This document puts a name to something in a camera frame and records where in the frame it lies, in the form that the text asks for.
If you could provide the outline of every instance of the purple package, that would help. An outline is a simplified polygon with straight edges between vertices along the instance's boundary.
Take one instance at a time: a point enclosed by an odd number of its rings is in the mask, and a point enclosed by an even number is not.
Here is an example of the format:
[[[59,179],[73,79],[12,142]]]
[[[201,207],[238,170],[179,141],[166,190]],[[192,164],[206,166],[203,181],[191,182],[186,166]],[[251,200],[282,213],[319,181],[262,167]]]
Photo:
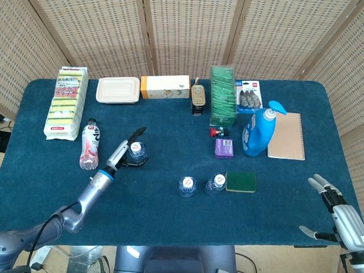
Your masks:
[[[215,140],[215,157],[232,158],[234,156],[233,140],[217,138]]]

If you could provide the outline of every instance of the brown notebook cover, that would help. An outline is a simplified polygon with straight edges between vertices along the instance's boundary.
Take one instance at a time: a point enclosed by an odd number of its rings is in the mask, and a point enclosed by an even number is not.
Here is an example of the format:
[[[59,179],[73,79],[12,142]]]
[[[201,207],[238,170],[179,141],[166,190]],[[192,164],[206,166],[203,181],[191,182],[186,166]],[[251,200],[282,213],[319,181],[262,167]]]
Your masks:
[[[274,134],[268,145],[268,156],[305,160],[301,114],[277,113]]]

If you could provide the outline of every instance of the sponge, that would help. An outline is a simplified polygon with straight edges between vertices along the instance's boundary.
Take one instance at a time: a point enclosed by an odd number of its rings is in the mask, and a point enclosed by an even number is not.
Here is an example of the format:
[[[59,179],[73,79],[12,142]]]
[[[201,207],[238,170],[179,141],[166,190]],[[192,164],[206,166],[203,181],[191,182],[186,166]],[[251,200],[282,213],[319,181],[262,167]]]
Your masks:
[[[257,190],[257,177],[251,172],[227,172],[226,190],[253,193]]]

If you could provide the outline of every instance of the white bottle cap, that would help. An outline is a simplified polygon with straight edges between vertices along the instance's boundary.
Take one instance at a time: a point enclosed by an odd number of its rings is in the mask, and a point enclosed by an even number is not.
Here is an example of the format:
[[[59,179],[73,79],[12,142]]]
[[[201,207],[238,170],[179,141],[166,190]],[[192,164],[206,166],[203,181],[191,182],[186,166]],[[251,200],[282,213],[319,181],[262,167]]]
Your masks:
[[[191,177],[185,177],[182,181],[182,185],[186,188],[186,189],[191,189],[193,186],[193,180]]]
[[[217,175],[214,178],[214,183],[217,187],[221,187],[225,183],[225,176],[224,175]]]
[[[275,111],[273,111],[272,109],[269,108],[264,111],[263,116],[266,120],[271,121],[271,120],[275,119],[276,113],[275,113]]]
[[[130,146],[132,152],[140,152],[142,149],[142,145],[139,142],[133,142]]]

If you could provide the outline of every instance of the blue felt surface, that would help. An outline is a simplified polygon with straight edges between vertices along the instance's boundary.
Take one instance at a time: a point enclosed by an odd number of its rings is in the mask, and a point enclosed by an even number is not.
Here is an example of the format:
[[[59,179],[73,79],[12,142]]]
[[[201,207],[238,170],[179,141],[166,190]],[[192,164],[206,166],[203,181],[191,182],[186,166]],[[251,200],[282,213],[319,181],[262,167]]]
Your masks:
[[[209,81],[200,81],[209,92]],[[43,134],[55,80],[29,83],[0,169],[0,230],[28,228],[62,205],[74,202],[95,171],[80,169],[81,133],[74,142],[46,140]],[[301,113],[306,161],[256,158],[242,152],[241,132],[251,115],[239,115],[229,138],[234,158],[215,159],[209,136],[209,103],[191,114],[190,100],[143,100],[105,105],[95,99],[90,80],[81,127],[96,118],[101,130],[100,163],[137,128],[150,160],[142,168],[121,169],[92,209],[77,235],[65,232],[65,245],[314,245],[299,225],[330,232],[332,221],[320,196],[307,183],[319,173],[358,209],[330,104],[323,86],[310,81],[261,81],[263,104],[281,102]],[[214,172],[255,172],[254,194],[222,192],[210,197],[203,187]],[[182,176],[198,180],[191,198],[179,195]]]

